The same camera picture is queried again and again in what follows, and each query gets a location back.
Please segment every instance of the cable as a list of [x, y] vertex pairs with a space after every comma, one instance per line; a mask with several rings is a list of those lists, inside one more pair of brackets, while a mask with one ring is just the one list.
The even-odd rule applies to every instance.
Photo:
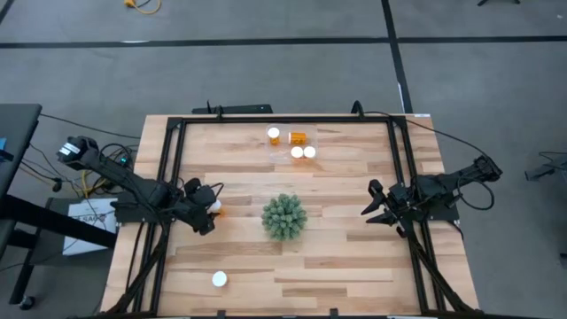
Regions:
[[[370, 111], [370, 112], [365, 112], [365, 113], [378, 113], [378, 114], [383, 114], [383, 115], [385, 115], [385, 116], [388, 116], [388, 117], [390, 117], [390, 118], [394, 118], [393, 116], [391, 116], [391, 115], [388, 114], [388, 113], [379, 112], [379, 111]], [[452, 135], [450, 135], [450, 134], [448, 134], [448, 133], [441, 132], [441, 131], [438, 131], [438, 130], [433, 129], [433, 128], [428, 128], [428, 127], [426, 127], [426, 126], [424, 126], [424, 125], [422, 125], [422, 124], [416, 123], [416, 122], [411, 121], [411, 120], [408, 120], [408, 119], [406, 119], [406, 121], [408, 121], [408, 122], [410, 122], [410, 123], [412, 123], [412, 124], [414, 124], [414, 125], [416, 125], [416, 126], [418, 126], [418, 127], [420, 127], [420, 128], [425, 128], [425, 129], [427, 129], [427, 130], [430, 130], [431, 132], [434, 132], [434, 133], [437, 133], [437, 134], [441, 134], [442, 136], [446, 136], [446, 137], [452, 138], [452, 139], [454, 139], [454, 140], [457, 141], [457, 142], [461, 142], [461, 143], [463, 143], [463, 144], [465, 144], [465, 145], [468, 145], [468, 146], [472, 147], [473, 149], [479, 151], [481, 154], [483, 154], [483, 155], [486, 156], [487, 158], [490, 158], [490, 156], [488, 156], [488, 154], [486, 154], [486, 152], [484, 152], [483, 150], [481, 150], [479, 147], [477, 147], [476, 145], [471, 144], [471, 143], [469, 143], [469, 142], [467, 142], [467, 141], [464, 141], [464, 140], [462, 140], [461, 138], [452, 136]], [[468, 179], [468, 180], [470, 180], [470, 181], [472, 181], [472, 182], [477, 182], [477, 183], [481, 184], [484, 188], [486, 188], [486, 190], [490, 193], [490, 205], [488, 205], [488, 206], [486, 206], [486, 207], [479, 207], [479, 206], [474, 206], [474, 205], [472, 205], [470, 202], [468, 202], [468, 201], [464, 198], [464, 196], [462, 195], [462, 192], [461, 192], [461, 179], [462, 179], [462, 178]], [[467, 177], [467, 176], [465, 176], [465, 175], [460, 176], [460, 177], [457, 179], [457, 193], [458, 193], [459, 197], [462, 199], [462, 202], [465, 203], [465, 205], [469, 206], [470, 208], [473, 208], [473, 209], [476, 209], [476, 210], [485, 211], [485, 210], [489, 210], [490, 208], [492, 208], [492, 207], [494, 206], [494, 193], [493, 193], [493, 190], [491, 190], [490, 187], [488, 187], [488, 185], [486, 185], [485, 183], [483, 183], [483, 182], [481, 182], [481, 181], [479, 181], [479, 180], [477, 180], [477, 179], [473, 179], [473, 178]]]
[[27, 164], [24, 160], [25, 160], [25, 159], [23, 159], [23, 160], [21, 161], [21, 164], [23, 164], [25, 167], [31, 169], [32, 172], [38, 174], [39, 176], [41, 176], [41, 177], [43, 177], [43, 178], [50, 179], [50, 180], [52, 180], [52, 181], [55, 180], [56, 177], [49, 177], [49, 176], [47, 176], [47, 175], [44, 175], [44, 174], [38, 172], [37, 170], [35, 170], [35, 168], [29, 166], [29, 164]]
[[183, 180], [181, 177], [177, 177], [177, 181], [181, 180], [181, 187], [178, 187], [180, 190], [183, 189], [183, 186], [185, 186], [185, 180]]
[[[471, 203], [469, 203], [461, 193], [461, 180], [469, 180], [471, 182], [476, 182], [476, 183], [479, 183], [480, 185], [482, 185], [482, 187], [484, 187], [488, 191], [488, 193], [490, 194], [490, 204], [488, 204], [488, 206], [486, 206], [486, 207], [480, 207], [480, 206], [474, 206]], [[465, 203], [468, 207], [476, 209], [476, 210], [486, 211], [486, 210], [489, 210], [490, 208], [492, 208], [494, 206], [494, 192], [493, 192], [493, 190], [491, 190], [490, 187], [488, 187], [488, 185], [486, 185], [486, 183], [479, 181], [476, 178], [470, 178], [470, 177], [467, 177], [465, 175], [459, 176], [459, 178], [457, 178], [457, 194], [461, 198], [463, 203]]]
[[134, 260], [136, 259], [136, 251], [138, 249], [138, 241], [140, 240], [140, 235], [142, 234], [142, 229], [144, 228], [144, 223], [140, 222], [140, 227], [138, 227], [138, 232], [136, 233], [136, 241], [134, 242], [134, 249], [132, 250], [132, 258], [130, 259], [130, 267], [128, 268], [128, 277], [126, 279], [126, 290], [130, 285], [130, 278], [132, 277], [132, 268], [134, 267]]
[[217, 186], [221, 186], [221, 188], [216, 192], [216, 194], [214, 195], [214, 199], [217, 199], [219, 197], [219, 194], [221, 193], [222, 189], [224, 188], [224, 183], [216, 183], [215, 185], [211, 186], [211, 189], [217, 187]]
[[456, 221], [447, 221], [449, 225], [453, 226], [460, 234], [461, 239], [464, 240], [464, 234], [462, 233], [461, 227], [456, 224]]
[[[553, 152], [553, 151], [543, 151], [543, 152], [538, 152], [538, 155], [540, 155], [542, 158], [545, 158], [547, 160], [549, 160], [550, 163], [553, 163], [554, 160], [552, 158], [550, 158], [549, 156], [547, 156], [546, 154], [554, 154], [554, 155], [567, 155], [567, 152]], [[559, 169], [561, 171], [566, 170], [566, 167], [558, 167], [557, 165], [552, 165], [552, 164], [543, 164], [544, 166], [547, 167], [552, 167], [554, 169]]]
[[57, 116], [53, 116], [53, 115], [48, 115], [48, 114], [43, 114], [43, 113], [40, 113], [39, 115], [40, 115], [40, 116], [44, 116], [44, 117], [46, 117], [46, 118], [53, 119], [53, 120], [63, 121], [63, 122], [65, 122], [65, 123], [69, 123], [69, 124], [72, 124], [72, 125], [75, 125], [75, 126], [78, 126], [78, 127], [81, 127], [81, 128], [88, 128], [88, 129], [92, 129], [92, 130], [94, 130], [94, 131], [96, 131], [96, 132], [106, 133], [106, 134], [109, 134], [109, 135], [120, 136], [120, 137], [126, 137], [126, 138], [134, 138], [134, 139], [140, 139], [140, 138], [141, 138], [140, 136], [128, 136], [128, 135], [124, 135], [124, 134], [120, 134], [120, 133], [109, 132], [109, 131], [106, 131], [106, 130], [103, 130], [103, 129], [99, 129], [99, 128], [92, 128], [92, 127], [90, 127], [90, 126], [83, 125], [83, 124], [79, 124], [79, 123], [75, 123], [75, 122], [70, 121], [70, 120], [61, 119], [61, 118], [59, 118], [59, 117], [57, 117]]
[[[394, 118], [392, 115], [390, 115], [390, 114], [388, 114], [388, 113], [379, 112], [379, 111], [370, 111], [370, 112], [365, 112], [365, 113], [378, 113], [378, 114], [383, 114], [383, 115], [385, 115], [385, 116], [388, 116], [388, 117], [390, 117], [390, 118]], [[480, 148], [478, 148], [476, 145], [473, 145], [473, 144], [471, 144], [471, 143], [469, 143], [469, 142], [467, 142], [467, 141], [463, 141], [461, 138], [452, 136], [452, 135], [450, 135], [450, 134], [447, 134], [447, 133], [438, 131], [438, 130], [433, 129], [433, 128], [428, 128], [428, 127], [426, 127], [426, 126], [424, 126], [424, 125], [422, 125], [422, 124], [419, 124], [419, 123], [417, 123], [417, 122], [414, 122], [414, 121], [411, 121], [411, 120], [408, 120], [408, 119], [406, 119], [406, 121], [408, 121], [408, 122], [410, 122], [410, 123], [412, 123], [412, 124], [414, 124], [414, 125], [417, 125], [417, 126], [420, 127], [420, 128], [425, 128], [425, 129], [427, 129], [427, 130], [430, 130], [431, 132], [435, 132], [435, 133], [437, 133], [437, 134], [441, 134], [442, 136], [446, 136], [446, 137], [452, 138], [452, 139], [454, 139], [454, 140], [457, 141], [457, 142], [461, 142], [461, 143], [463, 143], [463, 144], [465, 144], [465, 145], [468, 145], [468, 146], [472, 147], [473, 149], [479, 151], [481, 154], [485, 155], [486, 157], [490, 157], [490, 156], [488, 156], [483, 150], [481, 150]]]
[[23, 168], [23, 167], [18, 167], [18, 169], [21, 170], [22, 172], [24, 172], [24, 173], [26, 173], [26, 174], [28, 174], [28, 175], [34, 177], [36, 180], [38, 180], [38, 181], [40, 181], [40, 182], [42, 182], [42, 183], [45, 183], [46, 185], [49, 185], [49, 186], [51, 187], [51, 184], [50, 184], [50, 183], [47, 183], [44, 179], [40, 178], [40, 177], [37, 176], [37, 175], [34, 175], [32, 172], [27, 171], [25, 168]]
[[45, 159], [45, 161], [47, 162], [47, 164], [53, 169], [53, 171], [55, 171], [55, 173], [57, 173], [57, 175], [63, 176], [63, 174], [59, 173], [59, 171], [58, 171], [53, 165], [51, 165], [51, 162], [50, 162], [49, 159], [47, 158], [47, 155], [45, 155], [45, 153], [44, 153], [42, 150], [38, 149], [37, 147], [35, 147], [35, 146], [34, 146], [33, 144], [31, 144], [31, 143], [29, 144], [29, 146], [31, 146], [31, 148], [33, 148], [34, 150], [36, 150], [36, 151], [38, 151], [38, 152], [40, 152], [40, 153], [42, 154], [42, 156], [43, 156], [43, 158]]
[[[50, 160], [47, 158], [47, 156], [45, 155], [45, 153], [44, 153], [42, 150], [40, 150], [39, 148], [35, 147], [35, 146], [34, 146], [33, 144], [31, 144], [31, 143], [29, 144], [29, 146], [31, 146], [31, 148], [33, 148], [34, 150], [36, 150], [36, 151], [38, 151], [38, 152], [40, 152], [40, 153], [42, 154], [43, 159], [47, 162], [47, 164], [55, 171], [55, 173], [57, 173], [57, 175], [59, 175], [61, 178], [63, 178], [63, 180], [64, 180], [65, 182], [71, 184], [71, 188], [73, 189], [73, 191], [75, 192], [75, 194], [77, 194], [77, 197], [80, 198], [80, 197], [81, 197], [81, 195], [79, 195], [80, 192], [75, 189], [75, 187], [74, 187], [74, 186], [75, 186], [74, 182], [71, 181], [70, 179], [68, 179], [65, 175], [61, 174], [61, 173], [51, 164]], [[33, 163], [33, 164], [37, 165], [38, 167], [41, 167], [41, 168], [42, 168], [44, 171], [46, 171], [46, 172], [50, 172], [49, 169], [47, 169], [47, 168], [45, 168], [45, 167], [42, 167], [41, 165], [39, 165], [39, 164], [37, 164], [37, 163], [35, 163], [35, 162], [29, 160], [29, 159], [27, 159], [27, 161], [30, 162], [30, 163]]]

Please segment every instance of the black cable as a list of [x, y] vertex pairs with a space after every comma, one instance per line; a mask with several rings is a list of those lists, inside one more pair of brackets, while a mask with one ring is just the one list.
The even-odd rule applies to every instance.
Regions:
[[[488, 204], [488, 206], [486, 206], [486, 207], [480, 207], [480, 206], [474, 206], [471, 203], [469, 203], [461, 193], [461, 180], [469, 180], [471, 182], [476, 182], [476, 183], [479, 183], [480, 185], [482, 185], [482, 187], [484, 187], [488, 191], [488, 193], [490, 193], [490, 204]], [[465, 175], [459, 176], [459, 178], [457, 178], [457, 194], [461, 198], [463, 203], [465, 203], [468, 207], [476, 209], [476, 210], [486, 211], [486, 210], [489, 210], [490, 208], [492, 208], [494, 206], [494, 192], [493, 192], [493, 190], [491, 190], [490, 187], [488, 187], [488, 185], [486, 185], [486, 183], [479, 181], [476, 178], [470, 178], [470, 177], [467, 177]]]
[[183, 186], [185, 185], [185, 180], [183, 180], [181, 177], [177, 177], [177, 180], [181, 180], [181, 187], [178, 187], [178, 189], [182, 190]]
[[59, 173], [59, 171], [58, 171], [53, 165], [51, 165], [50, 160], [47, 158], [47, 156], [45, 155], [45, 153], [44, 153], [42, 150], [38, 149], [37, 147], [35, 147], [35, 146], [34, 146], [33, 144], [31, 144], [31, 143], [29, 144], [29, 146], [31, 146], [31, 148], [33, 148], [34, 150], [36, 150], [36, 151], [38, 151], [38, 152], [40, 152], [40, 153], [42, 154], [43, 158], [44, 158], [45, 161], [47, 162], [47, 165], [49, 165], [49, 166], [51, 167], [51, 169], [53, 169], [53, 171], [54, 171], [55, 173], [57, 173], [57, 175], [63, 176], [63, 174]]
[[221, 186], [221, 188], [216, 192], [216, 194], [214, 195], [214, 198], [217, 199], [219, 197], [219, 194], [221, 193], [222, 189], [224, 188], [224, 183], [216, 183], [214, 185], [211, 186], [211, 189], [217, 187], [217, 186]]
[[26, 160], [26, 159], [22, 159], [22, 161], [21, 161], [21, 164], [22, 164], [22, 165], [24, 165], [25, 167], [31, 169], [32, 172], [38, 174], [39, 176], [41, 176], [41, 177], [43, 177], [43, 178], [45, 178], [45, 179], [52, 180], [53, 182], [55, 182], [55, 179], [56, 179], [57, 177], [55, 177], [55, 176], [49, 177], [49, 176], [47, 176], [47, 175], [44, 175], [44, 174], [38, 172], [37, 170], [35, 170], [35, 168], [29, 166], [29, 164], [27, 164], [24, 160]]
[[454, 223], [454, 221], [447, 221], [451, 226], [453, 226], [460, 234], [461, 234], [461, 239], [464, 240], [464, 234], [462, 233], [461, 227], [457, 226], [456, 223]]
[[130, 259], [130, 267], [128, 269], [128, 277], [126, 279], [126, 290], [130, 285], [130, 278], [132, 277], [132, 268], [134, 267], [134, 260], [136, 259], [136, 251], [138, 250], [138, 241], [140, 240], [140, 235], [142, 235], [142, 229], [144, 228], [144, 223], [140, 222], [140, 227], [136, 233], [136, 241], [134, 242], [134, 250], [132, 251], [132, 259]]
[[[77, 195], [77, 197], [80, 197], [80, 196], [81, 196], [81, 195], [79, 195], [80, 192], [75, 189], [75, 187], [74, 187], [74, 182], [71, 181], [71, 180], [69, 180], [65, 175], [61, 174], [61, 173], [51, 164], [50, 160], [47, 158], [47, 156], [45, 155], [45, 153], [44, 153], [42, 150], [38, 149], [37, 147], [35, 147], [35, 146], [34, 146], [33, 144], [31, 144], [31, 143], [29, 144], [29, 146], [31, 146], [31, 148], [33, 148], [34, 150], [40, 152], [40, 153], [42, 154], [42, 156], [43, 156], [43, 159], [44, 159], [44, 160], [47, 162], [47, 164], [55, 171], [55, 173], [56, 173], [57, 175], [59, 175], [61, 178], [63, 178], [63, 180], [64, 180], [65, 182], [71, 184], [71, 188], [73, 189], [73, 191], [75, 192], [75, 194]], [[35, 162], [29, 160], [29, 159], [27, 159], [27, 161], [29, 161], [30, 163], [34, 163], [34, 164], [36, 164], [38, 167], [41, 167], [44, 171], [49, 172], [49, 170], [48, 170], [47, 168], [42, 167], [41, 165], [39, 165], [39, 164], [37, 164], [37, 163], [35, 163]]]
[[48, 114], [43, 114], [43, 113], [40, 113], [39, 115], [40, 115], [40, 116], [44, 116], [44, 117], [46, 117], [46, 118], [53, 119], [53, 120], [63, 121], [63, 122], [65, 122], [65, 123], [69, 123], [69, 124], [72, 124], [72, 125], [76, 125], [76, 126], [81, 127], [81, 128], [88, 128], [88, 129], [92, 129], [92, 130], [97, 131], [97, 132], [106, 133], [106, 134], [109, 134], [109, 135], [120, 136], [120, 137], [126, 137], [126, 138], [134, 138], [134, 139], [140, 139], [140, 138], [141, 138], [140, 136], [128, 136], [128, 135], [124, 135], [124, 134], [120, 134], [120, 133], [109, 132], [109, 131], [106, 131], [106, 130], [103, 130], [103, 129], [99, 129], [99, 128], [92, 128], [92, 127], [90, 127], [90, 126], [87, 126], [87, 125], [84, 125], [84, 124], [75, 123], [75, 122], [70, 121], [70, 120], [61, 119], [61, 118], [59, 118], [59, 117], [57, 117], [57, 116], [53, 116], [53, 115], [48, 115]]
[[100, 151], [98, 151], [98, 157], [100, 159], [102, 159], [103, 156], [105, 156], [105, 150], [111, 146], [118, 146], [122, 149], [123, 152], [125, 152], [128, 155], [128, 159], [130, 160], [130, 151], [126, 148], [126, 146], [122, 145], [122, 144], [118, 144], [118, 143], [110, 143], [107, 144], [105, 146], [103, 146], [103, 148], [100, 149]]
[[[392, 115], [390, 115], [390, 114], [388, 114], [388, 113], [384, 113], [384, 112], [379, 112], [379, 111], [370, 111], [370, 112], [365, 112], [365, 113], [378, 113], [378, 114], [383, 114], [383, 115], [385, 115], [385, 116], [388, 116], [388, 117], [390, 117], [390, 118], [393, 118]], [[450, 135], [450, 134], [447, 134], [447, 133], [438, 131], [438, 130], [433, 129], [433, 128], [428, 128], [428, 127], [426, 127], [426, 126], [424, 126], [424, 125], [422, 125], [422, 124], [416, 123], [416, 122], [411, 121], [411, 120], [408, 120], [408, 119], [406, 119], [406, 121], [408, 121], [408, 122], [410, 122], [410, 123], [412, 123], [412, 124], [414, 124], [414, 125], [417, 125], [417, 126], [420, 127], [420, 128], [425, 128], [425, 129], [427, 129], [427, 130], [430, 130], [431, 132], [434, 132], [434, 133], [437, 133], [437, 134], [441, 134], [442, 136], [446, 136], [446, 137], [452, 138], [452, 139], [454, 139], [454, 140], [457, 141], [457, 142], [461, 142], [461, 143], [463, 143], [463, 144], [465, 144], [465, 145], [468, 145], [468, 146], [472, 147], [473, 149], [479, 151], [481, 154], [485, 155], [486, 157], [490, 157], [490, 156], [488, 156], [483, 150], [481, 150], [480, 148], [478, 148], [476, 145], [473, 145], [473, 144], [471, 144], [471, 143], [469, 143], [469, 142], [467, 142], [467, 141], [463, 141], [461, 138], [452, 136], [452, 135]]]
[[[384, 112], [379, 112], [379, 111], [370, 111], [370, 112], [365, 112], [365, 113], [378, 113], [378, 114], [383, 114], [383, 115], [385, 115], [385, 116], [388, 116], [388, 117], [390, 117], [390, 118], [393, 118], [393, 116], [391, 116], [390, 114], [384, 113]], [[468, 146], [472, 147], [473, 149], [479, 151], [481, 154], [483, 154], [483, 155], [486, 156], [487, 158], [490, 158], [490, 156], [488, 156], [488, 154], [486, 154], [486, 152], [484, 152], [483, 150], [481, 150], [479, 147], [477, 147], [476, 145], [471, 144], [471, 143], [469, 143], [469, 142], [467, 142], [467, 141], [464, 141], [464, 140], [462, 140], [461, 138], [452, 136], [452, 135], [450, 135], [450, 134], [448, 134], [448, 133], [441, 132], [441, 131], [438, 131], [438, 130], [433, 129], [433, 128], [428, 128], [428, 127], [426, 127], [426, 126], [424, 126], [424, 125], [422, 125], [422, 124], [416, 123], [416, 122], [411, 121], [411, 120], [408, 120], [408, 119], [406, 119], [406, 121], [408, 121], [408, 122], [410, 122], [410, 123], [412, 123], [412, 124], [414, 124], [414, 125], [416, 125], [416, 126], [418, 126], [418, 127], [420, 127], [420, 128], [425, 128], [425, 129], [427, 129], [427, 130], [430, 130], [431, 132], [434, 132], [434, 133], [437, 133], [437, 134], [441, 134], [442, 136], [446, 136], [446, 137], [452, 138], [452, 139], [454, 139], [454, 140], [457, 141], [457, 142], [461, 142], [461, 143], [463, 143], [463, 144], [465, 144], [465, 145], [468, 145]], [[472, 205], [471, 203], [469, 203], [469, 202], [464, 198], [464, 196], [463, 196], [462, 193], [461, 193], [461, 179], [462, 179], [462, 178], [469, 179], [469, 180], [472, 181], [472, 182], [480, 183], [484, 188], [486, 188], [486, 189], [488, 190], [488, 192], [490, 193], [490, 205], [487, 206], [487, 207], [479, 207], [479, 206], [474, 206], [474, 205]], [[483, 183], [483, 182], [481, 182], [481, 181], [479, 181], [479, 180], [477, 180], [477, 179], [472, 179], [472, 178], [469, 178], [469, 177], [467, 177], [467, 176], [460, 176], [460, 177], [457, 179], [457, 193], [459, 194], [459, 197], [462, 199], [462, 202], [465, 203], [465, 204], [466, 204], [467, 206], [469, 206], [470, 208], [473, 208], [473, 209], [476, 209], [476, 210], [485, 211], [485, 210], [489, 210], [490, 208], [492, 208], [492, 207], [494, 206], [494, 193], [493, 193], [493, 190], [491, 190], [490, 187], [488, 187], [488, 185], [486, 185], [485, 183]]]
[[[546, 154], [567, 155], [567, 152], [553, 152], [553, 151], [538, 152], [538, 155], [540, 155], [542, 158], [545, 158], [545, 159], [549, 160], [550, 163], [553, 163], [554, 160], [552, 158], [550, 158], [549, 156], [547, 156]], [[552, 165], [552, 164], [543, 164], [543, 166], [552, 167], [552, 168], [559, 169], [559, 170], [562, 170], [562, 171], [567, 169], [567, 167], [558, 167], [557, 165]]]

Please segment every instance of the black floor tape line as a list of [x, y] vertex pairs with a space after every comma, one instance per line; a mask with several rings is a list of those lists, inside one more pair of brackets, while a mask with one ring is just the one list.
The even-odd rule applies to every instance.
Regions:
[[265, 39], [211, 39], [158, 41], [104, 41], [74, 43], [0, 43], [0, 49], [96, 49], [96, 48], [155, 48], [206, 47], [238, 45], [293, 45], [293, 44], [373, 44], [388, 43], [386, 37], [298, 37]]
[[393, 25], [392, 10], [390, 9], [390, 2], [388, 0], [382, 0], [382, 9], [384, 10], [384, 19], [386, 21], [386, 28], [388, 29], [388, 38], [390, 39], [390, 50], [392, 51], [393, 67], [396, 71], [396, 78], [398, 79], [398, 90], [400, 91], [401, 108], [404, 113], [413, 113], [414, 108], [412, 107], [411, 99], [409, 98], [408, 82], [406, 81], [404, 65], [401, 62], [400, 46], [398, 45], [396, 29]]
[[542, 43], [567, 42], [567, 35], [431, 36], [398, 38], [398, 43]]

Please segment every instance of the green succulent toy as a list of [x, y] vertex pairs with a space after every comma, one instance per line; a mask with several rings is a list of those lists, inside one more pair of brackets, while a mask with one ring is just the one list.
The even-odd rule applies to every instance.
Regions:
[[299, 236], [305, 227], [307, 216], [301, 208], [301, 200], [297, 195], [289, 197], [285, 194], [275, 199], [272, 198], [268, 205], [264, 206], [262, 214], [262, 225], [270, 237], [279, 240], [292, 240]]

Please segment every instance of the wooden table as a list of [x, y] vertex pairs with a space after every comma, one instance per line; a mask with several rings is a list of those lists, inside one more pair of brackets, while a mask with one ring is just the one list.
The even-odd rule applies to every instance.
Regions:
[[[432, 126], [430, 118], [408, 116]], [[156, 177], [166, 121], [166, 115], [146, 118], [137, 174]], [[292, 166], [268, 161], [263, 145], [266, 125], [187, 127], [180, 176], [185, 181], [196, 176], [207, 184], [224, 182], [220, 200], [225, 215], [204, 237], [181, 222], [173, 225], [159, 315], [216, 315], [218, 309], [227, 310], [227, 315], [327, 315], [333, 307], [341, 315], [418, 314], [408, 243], [394, 228], [365, 223], [373, 214], [360, 216], [370, 202], [370, 179], [377, 178], [384, 188], [395, 183], [386, 126], [316, 124], [318, 158]], [[409, 134], [418, 173], [443, 172], [434, 134], [411, 124]], [[176, 136], [173, 141], [170, 159]], [[408, 181], [406, 163], [402, 164]], [[261, 226], [262, 207], [282, 192], [297, 194], [307, 211], [300, 240], [271, 241]], [[138, 225], [120, 229], [102, 309], [124, 292]], [[446, 222], [432, 222], [430, 227], [441, 273], [465, 302], [477, 307], [459, 233]], [[221, 289], [211, 284], [216, 270], [229, 276]], [[434, 308], [431, 280], [424, 269], [423, 273]], [[146, 284], [143, 309], [149, 307], [152, 283], [153, 275]]]

